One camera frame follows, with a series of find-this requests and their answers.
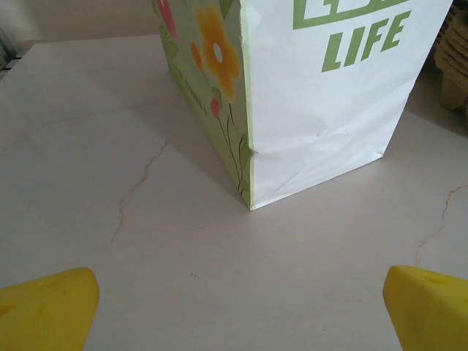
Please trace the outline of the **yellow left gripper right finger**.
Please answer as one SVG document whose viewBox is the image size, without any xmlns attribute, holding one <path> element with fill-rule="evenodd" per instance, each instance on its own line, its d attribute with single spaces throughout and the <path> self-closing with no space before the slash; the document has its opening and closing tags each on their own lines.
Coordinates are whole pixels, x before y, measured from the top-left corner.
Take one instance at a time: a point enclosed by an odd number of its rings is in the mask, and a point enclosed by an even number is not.
<svg viewBox="0 0 468 351">
<path fill-rule="evenodd" d="M 468 281 L 392 266 L 382 290 L 403 351 L 468 351 Z"/>
</svg>

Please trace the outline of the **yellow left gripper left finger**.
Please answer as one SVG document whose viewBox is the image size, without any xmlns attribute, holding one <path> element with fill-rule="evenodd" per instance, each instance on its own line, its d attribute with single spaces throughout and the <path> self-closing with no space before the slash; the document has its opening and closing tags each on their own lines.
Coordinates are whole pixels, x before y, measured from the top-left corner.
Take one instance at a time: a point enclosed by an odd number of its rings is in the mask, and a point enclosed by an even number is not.
<svg viewBox="0 0 468 351">
<path fill-rule="evenodd" d="M 0 288 L 0 351 L 83 351 L 98 304 L 89 268 Z"/>
</svg>

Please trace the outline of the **stack of pulp cup carriers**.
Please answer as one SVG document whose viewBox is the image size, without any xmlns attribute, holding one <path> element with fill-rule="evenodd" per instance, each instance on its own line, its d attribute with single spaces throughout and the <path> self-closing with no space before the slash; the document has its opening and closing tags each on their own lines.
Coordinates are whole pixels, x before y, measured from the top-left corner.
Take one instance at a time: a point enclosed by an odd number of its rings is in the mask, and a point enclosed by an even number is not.
<svg viewBox="0 0 468 351">
<path fill-rule="evenodd" d="M 434 53 L 442 72 L 440 104 L 446 110 L 463 110 L 468 119 L 468 8 L 448 14 Z"/>
</svg>

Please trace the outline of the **white flower print paper bag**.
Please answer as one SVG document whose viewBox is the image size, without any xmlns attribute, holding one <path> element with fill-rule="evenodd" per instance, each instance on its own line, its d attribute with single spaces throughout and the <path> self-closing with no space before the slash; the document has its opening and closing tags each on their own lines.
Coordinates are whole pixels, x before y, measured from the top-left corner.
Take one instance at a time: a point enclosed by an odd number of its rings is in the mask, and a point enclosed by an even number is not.
<svg viewBox="0 0 468 351">
<path fill-rule="evenodd" d="M 250 210 L 383 157 L 453 0 L 150 0 Z"/>
</svg>

